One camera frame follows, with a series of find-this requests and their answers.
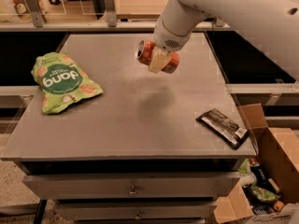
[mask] snack bag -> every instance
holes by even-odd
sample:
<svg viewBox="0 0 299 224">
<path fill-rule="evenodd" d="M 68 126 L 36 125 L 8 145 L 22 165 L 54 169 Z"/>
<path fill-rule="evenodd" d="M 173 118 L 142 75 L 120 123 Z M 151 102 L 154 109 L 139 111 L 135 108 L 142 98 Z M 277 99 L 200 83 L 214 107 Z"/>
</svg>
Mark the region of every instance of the snack bag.
<svg viewBox="0 0 299 224">
<path fill-rule="evenodd" d="M 46 115 L 60 113 L 73 103 L 103 92 L 71 58 L 62 53 L 52 52 L 37 57 L 31 73 L 44 92 L 42 111 Z"/>
</svg>

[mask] cardboard box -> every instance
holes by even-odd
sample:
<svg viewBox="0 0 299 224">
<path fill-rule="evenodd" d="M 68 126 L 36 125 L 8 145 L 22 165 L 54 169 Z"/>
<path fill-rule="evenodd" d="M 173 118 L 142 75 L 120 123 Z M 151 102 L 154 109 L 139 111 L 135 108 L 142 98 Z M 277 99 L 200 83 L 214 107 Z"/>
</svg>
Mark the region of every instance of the cardboard box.
<svg viewBox="0 0 299 224">
<path fill-rule="evenodd" d="M 280 213 L 254 216 L 237 184 L 228 197 L 217 200 L 216 221 L 232 224 L 292 223 L 292 216 L 299 212 L 299 138 L 291 129 L 269 128 L 261 105 L 240 106 L 239 112 L 246 128 L 251 129 L 255 136 L 263 168 L 280 187 L 280 200 L 286 205 Z"/>
</svg>

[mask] floor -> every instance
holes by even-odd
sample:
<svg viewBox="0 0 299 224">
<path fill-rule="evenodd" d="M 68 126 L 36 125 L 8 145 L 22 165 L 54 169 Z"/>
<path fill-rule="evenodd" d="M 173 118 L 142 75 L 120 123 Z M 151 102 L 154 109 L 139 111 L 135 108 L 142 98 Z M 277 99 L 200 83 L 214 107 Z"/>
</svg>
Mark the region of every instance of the floor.
<svg viewBox="0 0 299 224">
<path fill-rule="evenodd" d="M 0 133 L 0 151 L 9 138 L 9 134 Z M 24 173 L 10 161 L 0 161 L 0 224 L 30 224 L 35 215 L 1 217 L 1 207 L 39 203 L 34 193 L 21 182 Z M 64 220 L 53 210 L 53 202 L 48 201 L 42 224 L 72 224 L 73 221 Z"/>
</svg>

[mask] green chip bag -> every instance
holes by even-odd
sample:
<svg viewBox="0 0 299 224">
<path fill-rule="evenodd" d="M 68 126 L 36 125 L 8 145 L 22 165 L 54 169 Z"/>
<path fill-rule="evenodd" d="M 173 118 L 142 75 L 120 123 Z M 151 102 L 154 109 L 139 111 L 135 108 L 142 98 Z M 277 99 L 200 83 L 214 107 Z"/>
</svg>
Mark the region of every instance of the green chip bag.
<svg viewBox="0 0 299 224">
<path fill-rule="evenodd" d="M 35 81 L 44 92 L 42 111 L 57 114 L 82 99 L 101 94 L 101 87 L 68 56 L 48 53 L 36 58 L 32 70 Z"/>
</svg>

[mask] drawer handle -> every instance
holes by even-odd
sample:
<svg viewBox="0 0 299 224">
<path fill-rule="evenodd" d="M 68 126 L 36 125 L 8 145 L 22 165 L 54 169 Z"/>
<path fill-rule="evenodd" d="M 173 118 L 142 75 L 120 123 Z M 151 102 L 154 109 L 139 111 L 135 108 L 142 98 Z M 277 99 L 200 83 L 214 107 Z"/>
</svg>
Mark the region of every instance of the drawer handle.
<svg viewBox="0 0 299 224">
<path fill-rule="evenodd" d="M 137 211 L 136 216 L 135 216 L 135 220 L 141 220 L 142 217 L 140 216 L 139 211 Z"/>
<path fill-rule="evenodd" d="M 130 197 L 135 197 L 138 194 L 138 192 L 135 191 L 134 185 L 131 186 L 131 190 L 128 192 L 128 194 Z"/>
</svg>

